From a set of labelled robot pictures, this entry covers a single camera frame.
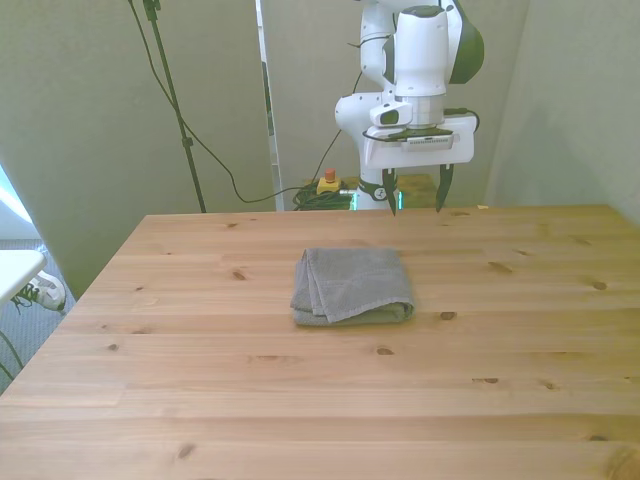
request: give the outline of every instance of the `gray towel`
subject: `gray towel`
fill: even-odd
[[[307,249],[296,265],[291,308],[298,325],[400,323],[411,317],[413,305],[395,250]]]

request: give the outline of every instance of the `gray wall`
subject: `gray wall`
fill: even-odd
[[[262,0],[272,104],[285,187],[313,175],[337,132],[338,99],[351,94],[359,73],[362,4],[346,0]],[[447,105],[476,110],[482,119],[476,157],[456,170],[450,205],[484,199],[490,164],[516,61],[529,0],[467,0],[463,7],[482,32],[486,60],[467,85],[450,87]],[[363,80],[359,91],[379,87]],[[342,135],[326,166],[341,176],[358,174],[357,152]],[[437,169],[426,171],[435,174]]]
[[[175,115],[126,0],[1,10],[0,159],[79,295],[145,215],[198,211]],[[246,196],[272,193],[254,1],[164,0],[159,15],[185,118]],[[273,209],[237,201],[200,149],[196,162],[210,211]]]
[[[487,200],[640,222],[640,3],[531,2]]]

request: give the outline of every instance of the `table top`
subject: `table top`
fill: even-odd
[[[307,247],[399,326],[296,328]],[[0,398],[7,480],[640,478],[640,232],[606,207],[148,217]]]
[[[8,302],[47,261],[33,250],[0,250],[0,307]]]

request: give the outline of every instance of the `tripod pole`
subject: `tripod pole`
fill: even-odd
[[[196,171],[196,165],[193,161],[193,152],[191,147],[193,146],[193,139],[187,135],[186,128],[184,126],[184,120],[180,113],[180,105],[178,104],[178,96],[176,95],[176,89],[173,86],[173,79],[171,78],[171,71],[169,70],[169,63],[167,62],[167,56],[162,44],[162,38],[160,37],[160,30],[158,29],[158,14],[157,10],[160,10],[160,0],[143,0],[144,9],[147,13],[147,18],[151,22],[153,28],[153,34],[156,37],[156,44],[158,45],[158,51],[160,53],[160,59],[162,60],[162,67],[164,68],[164,75],[167,78],[167,86],[169,87],[169,93],[171,94],[171,102],[173,103],[173,109],[176,112],[178,118],[178,126],[180,127],[180,134],[182,135],[182,146],[187,154],[187,161],[189,162],[189,170],[191,170],[191,178],[193,179],[193,186],[198,196],[198,203],[200,204],[200,211],[207,213],[207,207],[204,203],[204,197],[202,196],[202,189],[200,188],[200,180],[198,179],[198,172]]]

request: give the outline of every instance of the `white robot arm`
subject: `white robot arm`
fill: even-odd
[[[473,158],[478,127],[476,114],[445,109],[447,85],[480,70],[482,37],[457,0],[363,3],[361,68],[383,91],[345,97],[336,109],[360,153],[358,204],[395,211],[396,168],[442,165],[439,209],[452,165]]]

